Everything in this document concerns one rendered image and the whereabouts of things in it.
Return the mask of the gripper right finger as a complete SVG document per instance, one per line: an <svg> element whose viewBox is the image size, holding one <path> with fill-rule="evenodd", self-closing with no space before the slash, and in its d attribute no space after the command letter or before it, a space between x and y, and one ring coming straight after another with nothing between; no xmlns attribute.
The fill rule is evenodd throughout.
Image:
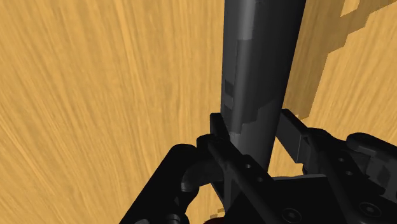
<svg viewBox="0 0 397 224"><path fill-rule="evenodd" d="M276 137L306 174L324 174L346 224L397 224L397 146L356 132L341 140L282 109Z"/></svg>

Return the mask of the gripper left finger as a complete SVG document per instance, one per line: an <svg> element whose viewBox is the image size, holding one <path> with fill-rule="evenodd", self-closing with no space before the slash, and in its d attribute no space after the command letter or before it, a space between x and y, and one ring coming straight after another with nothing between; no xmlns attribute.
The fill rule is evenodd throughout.
<svg viewBox="0 0 397 224"><path fill-rule="evenodd" d="M120 224L189 224L186 209L207 184L223 204L224 224L281 224L273 179L230 142L220 113L210 115L210 133L195 146L169 150Z"/></svg>

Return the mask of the dark grey cylinder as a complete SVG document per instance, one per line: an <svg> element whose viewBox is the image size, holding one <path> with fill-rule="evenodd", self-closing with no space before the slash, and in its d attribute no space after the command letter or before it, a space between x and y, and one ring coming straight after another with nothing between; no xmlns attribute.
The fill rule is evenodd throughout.
<svg viewBox="0 0 397 224"><path fill-rule="evenodd" d="M225 0L221 115L231 143L269 167L307 0Z"/></svg>

